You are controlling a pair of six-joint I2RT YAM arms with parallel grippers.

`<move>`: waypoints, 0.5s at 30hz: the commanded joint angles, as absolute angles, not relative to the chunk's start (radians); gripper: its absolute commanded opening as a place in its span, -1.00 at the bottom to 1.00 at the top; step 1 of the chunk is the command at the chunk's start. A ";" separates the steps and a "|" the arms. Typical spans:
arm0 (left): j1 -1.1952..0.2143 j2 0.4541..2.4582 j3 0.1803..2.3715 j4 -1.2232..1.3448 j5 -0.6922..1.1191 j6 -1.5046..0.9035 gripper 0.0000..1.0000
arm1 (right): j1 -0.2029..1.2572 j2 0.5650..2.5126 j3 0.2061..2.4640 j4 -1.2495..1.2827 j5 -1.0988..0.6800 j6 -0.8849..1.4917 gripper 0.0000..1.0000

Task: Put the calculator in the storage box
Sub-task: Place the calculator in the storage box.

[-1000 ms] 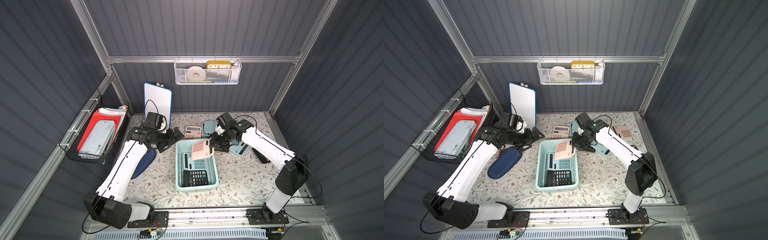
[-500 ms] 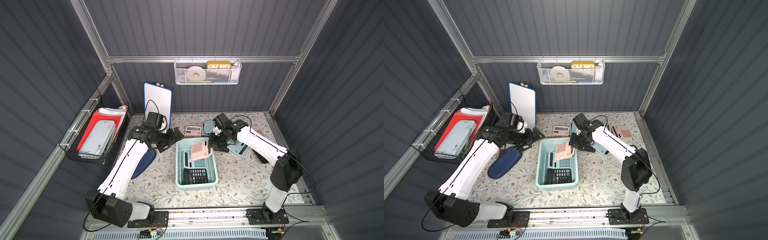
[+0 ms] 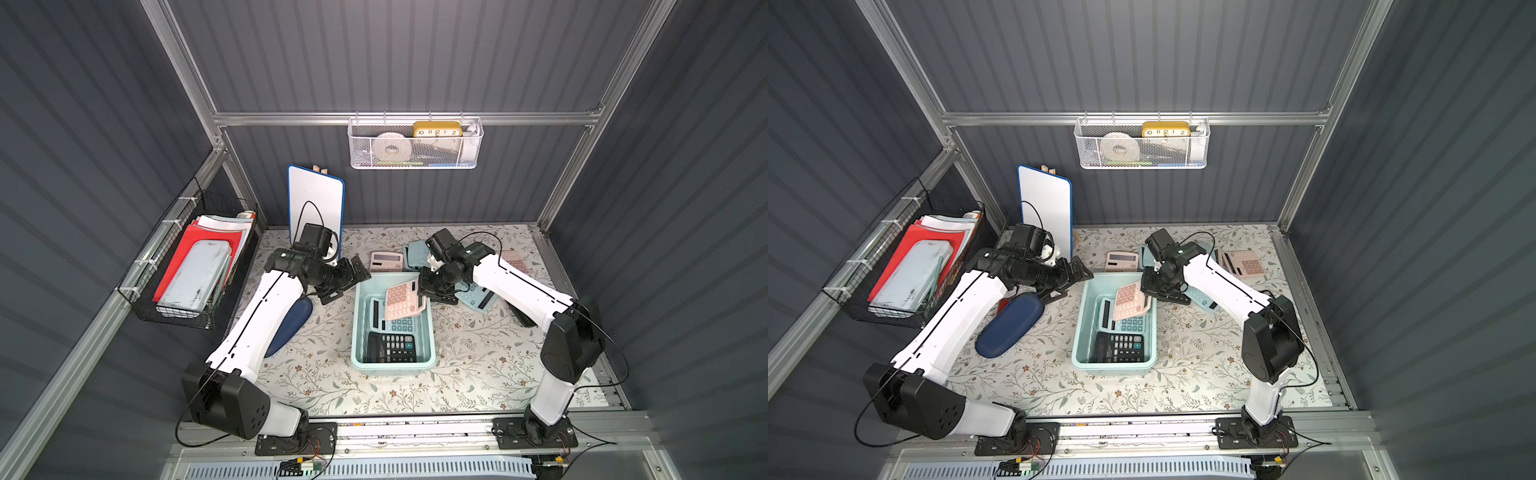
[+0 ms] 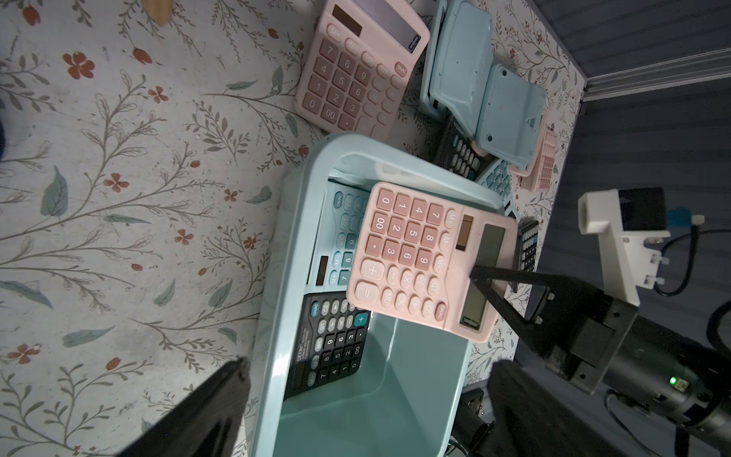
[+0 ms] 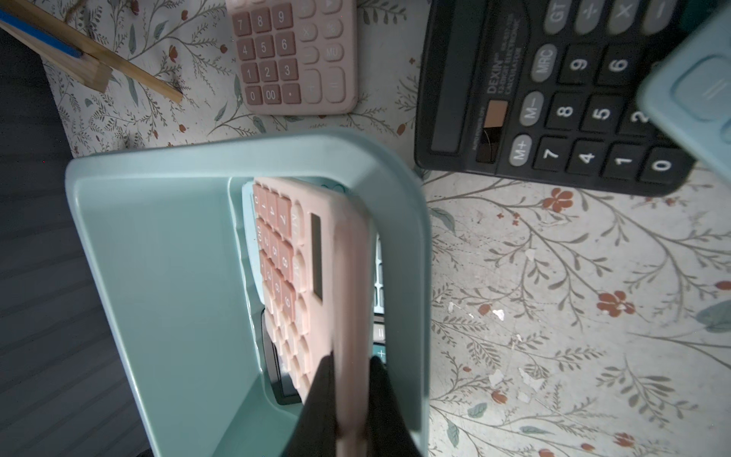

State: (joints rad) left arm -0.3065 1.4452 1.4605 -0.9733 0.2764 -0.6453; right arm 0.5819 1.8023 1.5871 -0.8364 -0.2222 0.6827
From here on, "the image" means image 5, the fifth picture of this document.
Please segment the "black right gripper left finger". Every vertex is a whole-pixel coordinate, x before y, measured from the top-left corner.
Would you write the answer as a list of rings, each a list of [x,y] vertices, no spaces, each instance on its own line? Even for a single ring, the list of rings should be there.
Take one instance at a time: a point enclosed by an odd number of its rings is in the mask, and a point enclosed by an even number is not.
[[[318,366],[297,425],[284,448],[287,457],[335,457],[337,439],[333,356]]]

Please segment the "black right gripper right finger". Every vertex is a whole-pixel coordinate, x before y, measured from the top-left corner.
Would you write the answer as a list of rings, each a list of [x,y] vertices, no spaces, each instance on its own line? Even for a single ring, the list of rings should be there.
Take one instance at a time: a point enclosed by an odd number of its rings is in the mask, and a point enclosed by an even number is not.
[[[378,356],[369,361],[368,457],[419,457],[405,425],[386,367]]]

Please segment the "pink calculator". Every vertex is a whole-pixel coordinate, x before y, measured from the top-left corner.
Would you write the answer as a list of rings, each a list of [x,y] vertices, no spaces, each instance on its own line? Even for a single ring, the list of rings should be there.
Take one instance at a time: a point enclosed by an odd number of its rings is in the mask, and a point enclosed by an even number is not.
[[[333,363],[335,453],[367,453],[375,235],[355,198],[292,178],[253,184],[264,321],[304,403]]]
[[[228,1],[241,100],[250,112],[335,115],[357,105],[357,3]]]

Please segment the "mint green storage box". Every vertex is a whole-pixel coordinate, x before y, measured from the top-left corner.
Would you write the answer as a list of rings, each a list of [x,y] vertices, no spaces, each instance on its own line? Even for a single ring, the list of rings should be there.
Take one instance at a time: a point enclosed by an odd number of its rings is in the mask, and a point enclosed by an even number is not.
[[[354,192],[380,237],[386,372],[428,449],[430,222],[415,174],[348,129],[113,152],[66,171],[72,216],[157,456],[283,456],[304,402],[268,379],[242,187],[322,177]]]

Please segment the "black calculator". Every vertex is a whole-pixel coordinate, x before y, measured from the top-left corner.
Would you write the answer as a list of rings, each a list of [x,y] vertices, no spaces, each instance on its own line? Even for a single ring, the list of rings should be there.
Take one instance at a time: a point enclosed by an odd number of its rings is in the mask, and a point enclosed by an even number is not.
[[[301,404],[302,399],[293,386],[289,372],[284,367],[284,360],[268,336],[264,312],[261,314],[261,324],[268,379],[270,379],[275,399],[279,405]],[[386,320],[382,306],[374,307],[372,355],[379,357],[384,364],[386,363]]]
[[[658,197],[693,158],[638,104],[689,35],[690,1],[435,1],[419,78],[416,164]]]

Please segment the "teal calculator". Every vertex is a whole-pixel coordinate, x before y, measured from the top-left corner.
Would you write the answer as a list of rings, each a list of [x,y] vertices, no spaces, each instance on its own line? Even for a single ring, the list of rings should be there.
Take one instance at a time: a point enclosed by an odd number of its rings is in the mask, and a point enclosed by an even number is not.
[[[333,180],[325,179],[322,177],[302,177],[301,181],[308,182],[310,184],[314,184],[315,186],[320,186],[328,190],[333,190],[334,192],[341,192],[343,194],[354,196],[354,192],[352,192],[349,188]],[[264,302],[263,274],[261,272],[259,248],[257,244],[255,224],[256,212],[254,207],[254,193],[252,181],[247,182],[242,187],[242,210],[245,240],[247,242],[247,257],[249,257],[249,264],[251,265],[253,283],[256,287],[259,300],[261,302]],[[379,235],[376,235],[374,261],[374,293],[372,303],[373,313],[375,315],[383,315],[385,313],[385,299],[383,293],[384,281],[382,248]]]
[[[653,70],[639,107],[677,146],[730,182],[730,3]]]

